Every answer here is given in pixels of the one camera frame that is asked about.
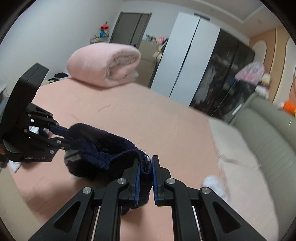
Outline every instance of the dark glass cabinet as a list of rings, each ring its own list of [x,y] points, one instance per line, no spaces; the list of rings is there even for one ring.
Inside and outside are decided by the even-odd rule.
[[[190,106],[210,116],[231,120],[232,113],[255,90],[236,81],[235,75],[254,59],[255,53],[232,35],[220,30],[203,78]]]

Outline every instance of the ceiling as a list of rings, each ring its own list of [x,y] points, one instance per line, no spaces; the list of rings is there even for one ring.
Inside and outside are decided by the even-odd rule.
[[[278,18],[259,0],[145,0],[171,3],[217,18],[247,37],[282,26]]]

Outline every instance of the navy blue garment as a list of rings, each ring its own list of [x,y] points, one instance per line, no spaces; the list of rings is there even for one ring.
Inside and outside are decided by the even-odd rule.
[[[148,202],[152,188],[152,165],[143,151],[123,137],[86,124],[71,126],[68,136],[78,141],[78,153],[81,156],[75,161],[67,162],[70,173],[94,180],[98,173],[104,171],[110,181],[113,181],[121,178],[124,170],[132,167],[137,158],[140,163],[140,193],[136,208]],[[132,207],[123,207],[122,214],[129,208]]]

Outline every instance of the orange plush toy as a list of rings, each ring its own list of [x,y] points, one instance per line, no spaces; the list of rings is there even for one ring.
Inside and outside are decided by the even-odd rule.
[[[289,100],[279,103],[279,108],[296,117],[296,106]]]

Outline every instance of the rolled pink blanket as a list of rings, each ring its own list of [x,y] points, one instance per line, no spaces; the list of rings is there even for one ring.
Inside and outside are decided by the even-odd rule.
[[[135,81],[140,59],[140,51],[133,46],[96,43],[75,51],[67,70],[77,80],[110,88]]]

